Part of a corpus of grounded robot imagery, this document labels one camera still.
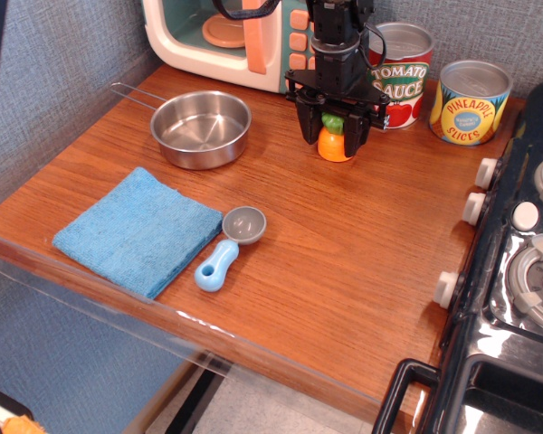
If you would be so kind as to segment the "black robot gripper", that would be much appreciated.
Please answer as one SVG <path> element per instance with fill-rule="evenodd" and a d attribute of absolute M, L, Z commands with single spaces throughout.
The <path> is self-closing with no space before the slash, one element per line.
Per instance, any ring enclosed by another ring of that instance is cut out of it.
<path fill-rule="evenodd" d="M 313 70 L 285 72 L 286 98 L 296 106 L 303 139 L 314 145 L 327 112 L 345 119 L 345 157 L 353 157 L 367 142 L 371 127 L 388 128 L 386 108 L 390 98 L 367 80 L 367 55 L 360 47 L 314 54 Z"/>

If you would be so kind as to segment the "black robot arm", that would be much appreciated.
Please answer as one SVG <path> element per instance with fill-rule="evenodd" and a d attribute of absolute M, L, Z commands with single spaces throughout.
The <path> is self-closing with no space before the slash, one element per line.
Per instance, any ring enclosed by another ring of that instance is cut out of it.
<path fill-rule="evenodd" d="M 368 23 L 372 1 L 308 1 L 307 7 L 314 24 L 315 68 L 285 73 L 286 98 L 295 104 L 301 134 L 310 145 L 318 141 L 322 115 L 342 118 L 344 153 L 352 157 L 367 142 L 371 127 L 388 126 L 390 98 L 367 77 L 386 57 L 381 54 L 377 64 L 370 62 L 370 35 L 384 36 Z"/>

